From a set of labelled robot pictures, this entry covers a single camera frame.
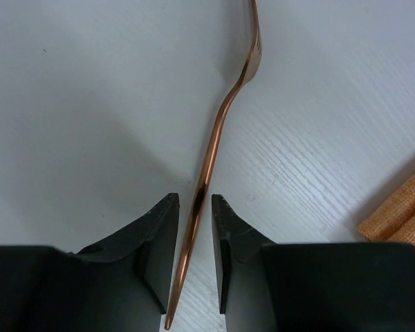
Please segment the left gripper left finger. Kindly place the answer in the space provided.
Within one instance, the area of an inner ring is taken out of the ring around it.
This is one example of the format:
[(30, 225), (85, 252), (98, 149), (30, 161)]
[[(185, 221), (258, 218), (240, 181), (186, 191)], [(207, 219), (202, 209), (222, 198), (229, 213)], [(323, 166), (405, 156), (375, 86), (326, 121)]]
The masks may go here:
[(162, 315), (169, 296), (179, 195), (169, 193), (139, 219), (74, 256), (85, 277), (76, 308), (88, 315)]

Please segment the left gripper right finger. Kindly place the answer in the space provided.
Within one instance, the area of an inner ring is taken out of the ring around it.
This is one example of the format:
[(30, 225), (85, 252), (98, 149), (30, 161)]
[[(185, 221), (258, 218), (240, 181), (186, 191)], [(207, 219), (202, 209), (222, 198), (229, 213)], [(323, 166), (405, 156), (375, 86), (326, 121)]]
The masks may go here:
[(248, 263), (264, 245), (274, 241), (244, 221), (220, 194), (214, 194), (212, 203), (212, 238), (219, 296), (219, 312), (226, 313), (232, 262)]

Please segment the copper fork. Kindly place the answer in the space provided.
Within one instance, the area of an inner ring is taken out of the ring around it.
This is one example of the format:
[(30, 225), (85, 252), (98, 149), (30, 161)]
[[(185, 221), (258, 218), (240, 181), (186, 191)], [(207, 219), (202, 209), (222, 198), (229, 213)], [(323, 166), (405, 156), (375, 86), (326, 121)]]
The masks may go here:
[(210, 134), (210, 139), (204, 155), (203, 163), (201, 165), (199, 179), (192, 200), (185, 234), (181, 244), (176, 271), (174, 273), (164, 325), (164, 328), (167, 331), (172, 327), (172, 323), (178, 308), (178, 302), (181, 297), (187, 272), (189, 270), (190, 260), (194, 251), (199, 226), (201, 224), (203, 207), (208, 194), (210, 182), (212, 180), (216, 156), (219, 150), (221, 134), (225, 124), (226, 116), (240, 90), (255, 77), (261, 63), (262, 45), (257, 1), (250, 1), (249, 7), (250, 30), (252, 33), (250, 48), (246, 55), (246, 60), (243, 64), (243, 68), (241, 69), (241, 73), (237, 81), (234, 83), (228, 94), (223, 99), (221, 106), (219, 107), (212, 132)]

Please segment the orange cloth napkin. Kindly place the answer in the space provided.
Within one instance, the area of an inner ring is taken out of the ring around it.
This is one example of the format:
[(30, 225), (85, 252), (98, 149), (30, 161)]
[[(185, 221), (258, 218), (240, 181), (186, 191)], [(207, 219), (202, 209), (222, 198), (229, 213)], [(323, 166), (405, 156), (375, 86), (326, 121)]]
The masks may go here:
[(369, 241), (386, 241), (415, 215), (415, 173), (357, 227)]

